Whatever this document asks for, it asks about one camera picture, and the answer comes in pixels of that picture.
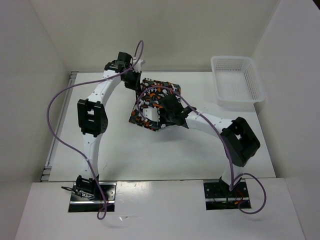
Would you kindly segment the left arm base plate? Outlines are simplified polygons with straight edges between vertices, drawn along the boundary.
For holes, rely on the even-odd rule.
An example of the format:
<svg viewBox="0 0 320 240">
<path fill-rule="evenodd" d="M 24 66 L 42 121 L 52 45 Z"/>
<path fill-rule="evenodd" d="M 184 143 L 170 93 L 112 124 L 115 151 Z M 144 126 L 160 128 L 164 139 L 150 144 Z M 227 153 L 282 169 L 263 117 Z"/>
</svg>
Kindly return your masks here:
<svg viewBox="0 0 320 240">
<path fill-rule="evenodd" d="M 107 201 L 107 212 L 114 212 L 117 183 L 100 182 L 100 186 Z M 97 213 L 104 206 L 103 197 L 99 190 L 95 196 L 82 190 L 74 191 L 75 187 L 75 183 L 72 188 L 69 187 L 71 191 L 68 207 L 69 213 Z"/>
</svg>

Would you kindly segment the orange camouflage shorts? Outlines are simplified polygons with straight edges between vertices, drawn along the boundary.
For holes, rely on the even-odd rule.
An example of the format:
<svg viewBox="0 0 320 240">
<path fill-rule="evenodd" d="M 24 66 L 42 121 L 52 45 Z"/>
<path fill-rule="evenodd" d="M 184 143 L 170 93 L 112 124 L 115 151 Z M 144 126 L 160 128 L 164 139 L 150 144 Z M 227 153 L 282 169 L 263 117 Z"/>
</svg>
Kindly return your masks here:
<svg viewBox="0 0 320 240">
<path fill-rule="evenodd" d="M 136 92 L 136 99 L 138 99 L 138 97 L 145 89 L 153 86 L 163 86 L 170 88 L 173 91 L 178 92 L 179 94 L 181 93 L 181 86 L 179 84 L 171 83 L 168 81 L 153 80 L 151 78 L 144 78 L 140 83 L 140 90 Z M 173 95 L 173 92 L 159 87 L 148 90 L 139 101 L 138 105 L 140 107 L 140 110 L 143 111 L 147 108 L 157 108 L 158 113 L 160 113 L 162 110 L 164 110 L 164 107 L 161 104 L 161 100 L 167 94 Z M 172 123 L 166 123 L 166 121 L 161 117 L 158 121 L 143 119 L 141 113 L 138 110 L 137 101 L 135 101 L 134 103 L 128 122 L 154 132 L 173 125 Z"/>
</svg>

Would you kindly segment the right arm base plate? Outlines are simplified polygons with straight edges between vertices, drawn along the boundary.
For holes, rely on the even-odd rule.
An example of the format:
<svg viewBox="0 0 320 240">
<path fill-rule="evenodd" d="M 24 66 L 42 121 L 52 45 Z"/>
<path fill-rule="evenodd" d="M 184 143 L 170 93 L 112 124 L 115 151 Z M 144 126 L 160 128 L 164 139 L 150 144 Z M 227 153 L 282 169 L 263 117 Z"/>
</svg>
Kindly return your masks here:
<svg viewBox="0 0 320 240">
<path fill-rule="evenodd" d="M 249 192 L 245 181 L 240 181 L 232 191 L 224 189 L 217 180 L 204 181 L 204 198 L 206 210 L 251 209 Z"/>
</svg>

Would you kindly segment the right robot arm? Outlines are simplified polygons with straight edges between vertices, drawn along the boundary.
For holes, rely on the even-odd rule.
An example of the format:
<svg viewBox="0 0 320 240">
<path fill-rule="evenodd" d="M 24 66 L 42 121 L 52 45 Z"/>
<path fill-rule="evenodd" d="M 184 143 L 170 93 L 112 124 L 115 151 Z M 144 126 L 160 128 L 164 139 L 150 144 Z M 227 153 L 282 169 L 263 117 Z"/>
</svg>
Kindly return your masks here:
<svg viewBox="0 0 320 240">
<path fill-rule="evenodd" d="M 163 107 L 160 116 L 167 123 L 198 130 L 221 141 L 229 161 L 229 169 L 220 177 L 219 191 L 225 197 L 232 196 L 237 191 L 237 184 L 248 160 L 261 147 L 248 122 L 242 117 L 234 120 L 219 118 L 202 113 L 192 106 L 183 107 L 173 95 L 164 97 L 160 102 Z"/>
</svg>

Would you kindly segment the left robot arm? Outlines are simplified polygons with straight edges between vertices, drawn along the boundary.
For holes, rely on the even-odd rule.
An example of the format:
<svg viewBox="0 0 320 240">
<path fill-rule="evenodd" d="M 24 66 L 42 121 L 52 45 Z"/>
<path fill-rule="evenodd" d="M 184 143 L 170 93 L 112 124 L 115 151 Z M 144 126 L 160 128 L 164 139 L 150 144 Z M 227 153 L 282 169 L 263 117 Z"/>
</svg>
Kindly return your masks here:
<svg viewBox="0 0 320 240">
<path fill-rule="evenodd" d="M 83 134 L 83 154 L 86 165 L 82 166 L 76 179 L 74 191 L 82 193 L 87 199 L 101 198 L 98 157 L 103 134 L 108 127 L 105 106 L 115 88 L 124 82 L 129 88 L 135 89 L 140 81 L 142 65 L 140 57 L 132 57 L 119 52 L 116 60 L 109 62 L 104 69 L 102 82 L 98 83 L 93 92 L 77 102 L 78 125 Z"/>
</svg>

